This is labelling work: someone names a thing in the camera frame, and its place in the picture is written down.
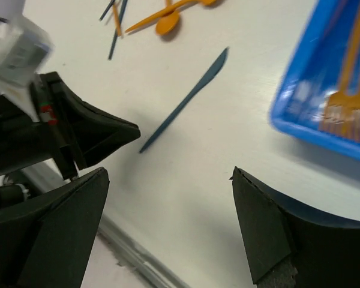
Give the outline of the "yellow plastic spoon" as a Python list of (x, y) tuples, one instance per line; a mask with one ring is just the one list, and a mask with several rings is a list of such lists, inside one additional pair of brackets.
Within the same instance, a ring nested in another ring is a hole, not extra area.
[(171, 11), (169, 14), (166, 14), (158, 20), (155, 27), (156, 33), (160, 36), (164, 36), (170, 33), (179, 22), (179, 19), (180, 16), (177, 10)]
[(137, 28), (140, 28), (148, 23), (151, 23), (152, 21), (161, 18), (162, 16), (166, 16), (168, 14), (170, 14), (171, 12), (174, 12), (176, 9), (185, 6), (188, 3), (191, 2), (198, 2), (201, 3), (204, 6), (210, 6), (212, 4), (214, 4), (215, 2), (217, 2), (216, 0), (181, 0), (178, 1), (172, 5), (167, 6), (166, 8), (150, 15), (149, 17), (141, 20), (140, 22), (137, 22), (135, 25), (129, 27), (128, 29), (125, 30), (126, 33), (129, 33)]

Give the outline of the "blue plastic knife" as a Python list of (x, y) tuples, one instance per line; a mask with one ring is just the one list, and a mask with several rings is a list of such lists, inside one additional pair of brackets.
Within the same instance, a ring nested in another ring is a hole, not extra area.
[(195, 87), (187, 94), (187, 96), (175, 107), (175, 109), (168, 115), (168, 117), (161, 123), (161, 125), (154, 131), (149, 139), (139, 150), (139, 153), (144, 153), (150, 146), (161, 136), (161, 134), (168, 128), (168, 126), (175, 120), (175, 118), (182, 112), (186, 105), (193, 99), (193, 97), (201, 91), (208, 83), (210, 83), (224, 66), (229, 52), (229, 47), (226, 47), (208, 68), (201, 79), (196, 83)]

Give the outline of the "blue chopstick slanted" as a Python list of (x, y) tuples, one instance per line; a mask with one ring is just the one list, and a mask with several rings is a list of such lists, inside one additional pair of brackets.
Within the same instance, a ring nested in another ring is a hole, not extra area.
[(113, 4), (115, 3), (115, 0), (110, 0), (110, 2), (108, 3), (107, 7), (105, 8), (105, 10), (103, 11), (103, 13), (101, 14), (99, 21), (102, 21), (106, 14), (108, 13), (108, 11), (111, 9), (111, 7), (113, 6)]

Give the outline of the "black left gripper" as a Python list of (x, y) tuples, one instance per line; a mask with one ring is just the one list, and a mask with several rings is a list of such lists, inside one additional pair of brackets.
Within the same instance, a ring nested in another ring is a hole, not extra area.
[(52, 159), (64, 179), (140, 137), (139, 126), (78, 97), (57, 72), (28, 87), (38, 122), (0, 95), (0, 176)]

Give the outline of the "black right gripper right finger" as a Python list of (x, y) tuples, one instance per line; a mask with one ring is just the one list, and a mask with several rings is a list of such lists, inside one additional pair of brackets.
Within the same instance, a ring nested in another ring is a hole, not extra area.
[(235, 168), (233, 197), (257, 287), (360, 287), (360, 221), (306, 205)]

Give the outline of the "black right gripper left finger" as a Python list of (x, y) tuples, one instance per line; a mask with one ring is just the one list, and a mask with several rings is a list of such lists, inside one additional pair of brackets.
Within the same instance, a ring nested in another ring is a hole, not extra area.
[(0, 210), (0, 287), (80, 287), (109, 189), (98, 168)]

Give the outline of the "blue chopstick upright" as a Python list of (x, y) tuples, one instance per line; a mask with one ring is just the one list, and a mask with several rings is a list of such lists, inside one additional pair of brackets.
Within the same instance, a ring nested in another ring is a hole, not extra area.
[(108, 60), (111, 60), (112, 57), (113, 57), (113, 53), (115, 51), (116, 41), (117, 41), (118, 37), (122, 37), (121, 22), (122, 22), (124, 13), (125, 13), (127, 2), (128, 2), (127, 0), (122, 1), (120, 11), (118, 11), (115, 4), (112, 6), (116, 29), (115, 29), (112, 44), (111, 44), (111, 47), (110, 47)]

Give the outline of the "yellow chopstick left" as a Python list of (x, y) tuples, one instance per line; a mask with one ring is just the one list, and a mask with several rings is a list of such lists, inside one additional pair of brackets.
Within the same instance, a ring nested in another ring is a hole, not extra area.
[(115, 19), (116, 33), (117, 33), (117, 36), (121, 37), (122, 29), (121, 29), (121, 23), (119, 20), (118, 9), (117, 9), (116, 3), (113, 4), (112, 10), (113, 10), (113, 15), (114, 15), (114, 19)]

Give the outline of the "red plastic fork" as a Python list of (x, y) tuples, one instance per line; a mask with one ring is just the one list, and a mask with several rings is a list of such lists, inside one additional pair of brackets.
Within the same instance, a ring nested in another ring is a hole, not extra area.
[(348, 0), (338, 1), (337, 5), (335, 6), (335, 9), (331, 13), (329, 22), (326, 25), (326, 28), (322, 34), (322, 39), (321, 39), (321, 44), (320, 44), (320, 48), (321, 48), (322, 52), (325, 50), (325, 48), (327, 46), (326, 42), (328, 41), (332, 30), (335, 28), (337, 22), (339, 21), (340, 16), (343, 13), (344, 8), (347, 6), (348, 2), (349, 2)]

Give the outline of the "blue divided plastic bin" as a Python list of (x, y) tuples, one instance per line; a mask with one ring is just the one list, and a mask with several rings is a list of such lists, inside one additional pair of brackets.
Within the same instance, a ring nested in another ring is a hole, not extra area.
[(347, 90), (349, 97), (344, 121), (337, 124), (341, 135), (319, 130), (328, 98), (338, 91), (343, 56), (360, 1), (348, 2), (322, 52), (322, 34), (337, 3), (317, 3), (275, 97), (270, 120), (276, 129), (285, 134), (360, 160), (360, 143), (347, 139), (344, 127), (347, 104), (358, 89), (360, 46)]

